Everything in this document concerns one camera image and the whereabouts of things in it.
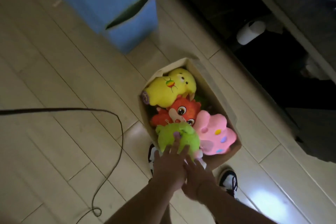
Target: orange plush toy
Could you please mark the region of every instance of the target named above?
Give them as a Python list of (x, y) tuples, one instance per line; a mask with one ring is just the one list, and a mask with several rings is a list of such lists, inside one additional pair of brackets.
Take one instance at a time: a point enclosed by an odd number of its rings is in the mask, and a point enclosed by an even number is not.
[(157, 125), (165, 126), (169, 123), (187, 122), (191, 126), (195, 123), (196, 117), (201, 110), (201, 103), (187, 98), (183, 98), (181, 95), (177, 96), (177, 99), (171, 107), (163, 109), (158, 107), (158, 114), (154, 115), (150, 120), (150, 124), (154, 127)]

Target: green plush toy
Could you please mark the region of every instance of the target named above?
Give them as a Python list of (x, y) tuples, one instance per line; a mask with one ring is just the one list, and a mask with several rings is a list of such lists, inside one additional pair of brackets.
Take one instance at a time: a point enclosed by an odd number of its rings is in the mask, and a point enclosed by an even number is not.
[(165, 150), (167, 145), (172, 145), (174, 143), (174, 133), (178, 132), (181, 135), (178, 153), (181, 152), (185, 145), (190, 145), (188, 154), (191, 159), (202, 158), (203, 154), (200, 150), (200, 139), (198, 134), (187, 122), (170, 123), (166, 126), (158, 125), (155, 131), (159, 135), (157, 142), (161, 152)]

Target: pink plush toy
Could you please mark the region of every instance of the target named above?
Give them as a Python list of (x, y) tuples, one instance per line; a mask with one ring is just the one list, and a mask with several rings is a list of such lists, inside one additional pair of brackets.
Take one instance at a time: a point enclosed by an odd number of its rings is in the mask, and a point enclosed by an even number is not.
[(193, 128), (201, 140), (200, 149), (204, 154), (224, 154), (235, 142), (237, 135), (226, 124), (226, 118), (221, 114), (211, 116), (207, 111), (199, 112)]

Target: plush toy eye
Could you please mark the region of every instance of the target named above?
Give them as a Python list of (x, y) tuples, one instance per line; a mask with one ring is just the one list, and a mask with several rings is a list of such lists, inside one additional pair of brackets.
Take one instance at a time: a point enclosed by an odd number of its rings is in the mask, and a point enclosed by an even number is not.
[(187, 120), (187, 123), (189, 123), (191, 126), (195, 123), (194, 119)]
[(184, 106), (180, 106), (180, 107), (177, 109), (177, 113), (178, 113), (179, 115), (183, 115), (183, 114), (185, 114), (186, 111), (187, 111), (187, 108), (185, 108)]

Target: foot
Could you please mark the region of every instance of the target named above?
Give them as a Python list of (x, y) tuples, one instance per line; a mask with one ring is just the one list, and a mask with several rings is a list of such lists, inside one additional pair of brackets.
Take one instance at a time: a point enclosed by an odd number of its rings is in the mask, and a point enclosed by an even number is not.
[(238, 189), (237, 175), (231, 168), (225, 169), (218, 179), (218, 185), (225, 191), (235, 197)]
[(149, 146), (149, 151), (148, 151), (148, 163), (149, 163), (149, 168), (150, 171), (153, 175), (153, 171), (154, 171), (154, 167), (153, 167), (153, 163), (154, 163), (154, 152), (156, 151), (156, 147), (154, 146), (154, 144), (151, 144)]

